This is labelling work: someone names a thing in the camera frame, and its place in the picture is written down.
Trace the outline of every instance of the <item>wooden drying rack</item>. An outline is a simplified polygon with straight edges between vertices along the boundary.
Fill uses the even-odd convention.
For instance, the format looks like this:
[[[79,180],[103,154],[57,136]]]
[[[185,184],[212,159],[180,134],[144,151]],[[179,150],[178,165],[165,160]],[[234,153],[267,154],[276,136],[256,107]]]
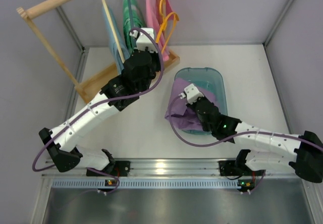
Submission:
[[[101,72],[93,75],[91,78],[84,82],[79,83],[70,70],[66,67],[66,64],[54,50],[52,45],[47,41],[44,35],[40,32],[38,27],[32,21],[33,19],[51,11],[71,0],[46,0],[28,10],[24,10],[22,7],[17,9],[19,15],[24,19],[31,30],[36,34],[39,40],[43,43],[48,52],[56,60],[56,62],[61,66],[67,76],[72,80],[74,87],[78,94],[82,97],[85,103],[89,103],[94,96],[100,91],[100,89],[112,78],[118,75],[116,64],[113,63],[111,66],[106,67]],[[170,50],[169,60],[164,62],[165,72],[167,72],[171,67],[179,63],[179,57]]]

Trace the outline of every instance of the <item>hanging clothes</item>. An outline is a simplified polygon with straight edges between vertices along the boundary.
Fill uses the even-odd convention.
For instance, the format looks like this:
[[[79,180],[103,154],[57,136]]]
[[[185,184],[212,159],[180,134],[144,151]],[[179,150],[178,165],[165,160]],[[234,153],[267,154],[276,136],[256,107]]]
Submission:
[[[158,5],[156,4],[156,0],[146,0],[146,22],[147,27],[151,27],[155,30],[156,33],[159,32],[160,25],[158,23],[157,14],[159,13],[159,2]],[[166,15],[173,12],[172,7],[168,0],[166,0]],[[168,20],[173,20],[174,16],[170,16]],[[163,49],[163,46],[165,45],[165,38],[164,35],[160,36],[158,46],[160,50]],[[163,52],[163,59],[164,61],[167,61],[169,59],[169,50],[168,47],[165,48]]]
[[[133,26],[139,27],[139,28],[146,27],[144,17],[142,15],[140,7],[138,6],[137,1],[130,0],[130,5],[131,5],[132,18],[133,18]],[[124,33],[126,45],[130,54],[132,53],[133,49],[136,46],[135,43],[133,43],[133,40],[131,40],[131,37],[129,35],[131,28],[132,26],[130,21],[128,0],[123,0],[123,33]]]
[[[113,15],[113,12],[109,7],[108,7],[108,9],[109,9],[109,14],[111,16],[111,20],[113,22],[113,25],[110,25],[110,23],[109,23],[109,21],[108,21],[108,19],[106,17],[104,8],[102,8],[102,13],[103,13],[104,21],[105,21],[105,27],[106,27],[107,35],[109,37],[109,48],[110,48],[110,51],[111,51],[112,55],[115,58],[118,74],[121,74],[121,71],[124,68],[124,66],[123,66],[122,60],[120,58],[117,43],[115,41],[115,38],[113,37],[112,26],[114,27],[114,29],[116,31],[117,38],[118,38],[118,41],[119,41],[119,45],[121,47],[121,50],[122,50],[124,58],[128,59],[130,57],[130,54],[128,52],[128,49],[127,49],[121,35],[120,35],[120,32],[118,31],[116,19],[115,19],[114,15]]]

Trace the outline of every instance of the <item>gray wall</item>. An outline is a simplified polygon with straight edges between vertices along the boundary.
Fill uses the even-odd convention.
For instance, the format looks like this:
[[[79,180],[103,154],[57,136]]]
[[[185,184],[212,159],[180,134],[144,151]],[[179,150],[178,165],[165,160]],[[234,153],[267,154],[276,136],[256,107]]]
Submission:
[[[294,133],[323,139],[323,0],[296,0],[270,42],[269,55]]]
[[[122,0],[106,0],[122,29]],[[287,0],[170,0],[180,17],[171,44],[263,43]],[[145,12],[145,0],[138,0]],[[100,0],[63,6],[83,45],[107,45]]]
[[[0,223],[30,222],[40,181],[31,169],[42,146],[38,131],[61,122],[70,89],[68,77],[16,12],[41,1],[0,0]],[[35,22],[74,71],[79,50],[56,13]]]

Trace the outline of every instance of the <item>purple towel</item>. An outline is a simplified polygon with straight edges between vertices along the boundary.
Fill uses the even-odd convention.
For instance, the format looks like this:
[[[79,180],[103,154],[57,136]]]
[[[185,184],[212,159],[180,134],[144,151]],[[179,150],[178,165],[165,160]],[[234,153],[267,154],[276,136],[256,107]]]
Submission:
[[[174,81],[168,107],[170,106],[170,103],[173,101],[173,99],[176,96],[178,96],[180,93],[182,93],[184,91],[184,88],[190,84],[191,84],[190,82],[181,78],[177,78]],[[216,96],[212,92],[207,91],[206,89],[202,89],[200,87],[197,87],[197,88],[205,95],[205,97],[209,101],[213,102],[216,106],[218,105]],[[172,121],[174,123],[174,126],[180,130],[203,131],[202,126],[197,118],[197,115],[192,109],[186,106],[186,103],[187,103],[186,100],[177,100],[174,103],[172,108]],[[168,108],[165,114],[165,119],[169,121]]]

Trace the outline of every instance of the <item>wooden base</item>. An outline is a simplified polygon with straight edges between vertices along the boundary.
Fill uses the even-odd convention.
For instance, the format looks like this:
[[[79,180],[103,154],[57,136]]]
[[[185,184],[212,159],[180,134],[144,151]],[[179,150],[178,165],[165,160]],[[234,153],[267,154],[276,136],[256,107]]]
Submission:
[[[180,62],[180,57],[170,50],[169,60],[164,63],[165,73]],[[89,103],[108,81],[118,75],[116,64],[106,67],[101,72],[75,87],[85,103]]]

